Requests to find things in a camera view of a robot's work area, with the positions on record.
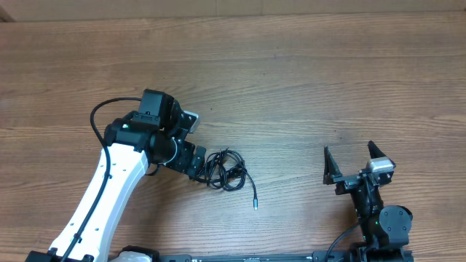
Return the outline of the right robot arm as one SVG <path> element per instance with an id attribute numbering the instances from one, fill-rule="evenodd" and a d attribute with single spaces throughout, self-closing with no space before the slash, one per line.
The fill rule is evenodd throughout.
<path id="1" fill-rule="evenodd" d="M 324 261 L 413 261 L 411 251 L 403 248 L 409 243 L 413 214 L 404 206 L 388 205 L 382 201 L 379 189 L 392 182 L 396 163 L 373 141 L 368 142 L 370 159 L 354 175 L 343 175 L 330 148 L 324 148 L 323 183 L 335 185 L 335 194 L 349 194 L 358 221 L 341 233 L 325 252 Z M 335 246 L 356 228 L 363 241 L 355 242 L 347 251 L 335 251 Z"/>

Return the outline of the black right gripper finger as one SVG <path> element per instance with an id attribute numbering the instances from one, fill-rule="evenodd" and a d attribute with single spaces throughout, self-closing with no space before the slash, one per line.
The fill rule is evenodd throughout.
<path id="1" fill-rule="evenodd" d="M 343 176 L 338 165 L 336 164 L 334 158 L 331 155 L 329 147 L 324 147 L 324 174 L 323 174 L 323 183 L 325 185 L 331 185 L 335 183 L 337 178 Z"/>
<path id="2" fill-rule="evenodd" d="M 373 142 L 372 140 L 368 142 L 368 150 L 372 159 L 386 157 L 386 155 L 377 147 L 375 142 Z"/>

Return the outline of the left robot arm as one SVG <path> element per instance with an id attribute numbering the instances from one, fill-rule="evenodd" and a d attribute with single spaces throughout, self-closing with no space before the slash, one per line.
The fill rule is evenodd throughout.
<path id="1" fill-rule="evenodd" d="M 199 116 L 160 91 L 144 90 L 138 103 L 97 134 L 103 149 L 81 202 L 49 250 L 31 251 L 27 261 L 107 261 L 128 199 L 150 166 L 190 178 L 200 172 L 206 150 L 185 140 Z"/>

